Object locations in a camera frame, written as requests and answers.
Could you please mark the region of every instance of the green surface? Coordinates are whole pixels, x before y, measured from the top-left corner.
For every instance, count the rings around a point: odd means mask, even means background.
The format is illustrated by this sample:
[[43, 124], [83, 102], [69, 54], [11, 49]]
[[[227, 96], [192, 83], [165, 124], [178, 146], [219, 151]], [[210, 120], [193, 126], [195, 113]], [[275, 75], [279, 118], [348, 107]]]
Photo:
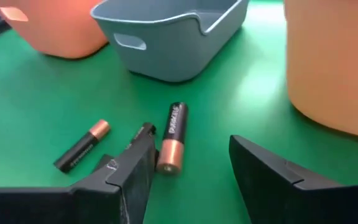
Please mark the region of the green surface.
[[[144, 121], [159, 147], [168, 106], [190, 108], [184, 170], [154, 178], [144, 223], [249, 223], [231, 169], [240, 134], [343, 184], [358, 184], [358, 138], [324, 128], [291, 106], [285, 87], [282, 4], [253, 2], [242, 29], [191, 82], [130, 74], [110, 46], [84, 60], [34, 51], [0, 35], [0, 187], [64, 186], [118, 155]], [[70, 174], [52, 163], [98, 119], [112, 131]]]

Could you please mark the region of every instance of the gray plastic basket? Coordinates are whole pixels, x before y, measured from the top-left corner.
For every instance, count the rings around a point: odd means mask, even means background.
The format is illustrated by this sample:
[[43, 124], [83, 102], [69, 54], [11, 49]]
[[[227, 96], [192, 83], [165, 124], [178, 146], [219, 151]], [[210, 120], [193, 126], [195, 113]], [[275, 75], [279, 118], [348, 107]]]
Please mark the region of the gray plastic basket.
[[91, 10], [124, 65], [167, 82], [195, 77], [230, 39], [249, 0], [108, 0]]

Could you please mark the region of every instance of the basket handle hole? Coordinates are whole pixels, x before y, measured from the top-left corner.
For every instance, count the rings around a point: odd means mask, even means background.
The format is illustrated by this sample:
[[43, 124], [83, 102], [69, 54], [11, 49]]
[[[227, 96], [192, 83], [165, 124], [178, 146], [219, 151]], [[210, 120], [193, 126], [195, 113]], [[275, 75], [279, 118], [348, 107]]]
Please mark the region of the basket handle hole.
[[135, 36], [125, 34], [114, 34], [116, 42], [122, 47], [129, 47], [137, 50], [146, 50], [146, 43]]
[[29, 21], [29, 18], [16, 7], [0, 7], [0, 10], [9, 20], [21, 22]]

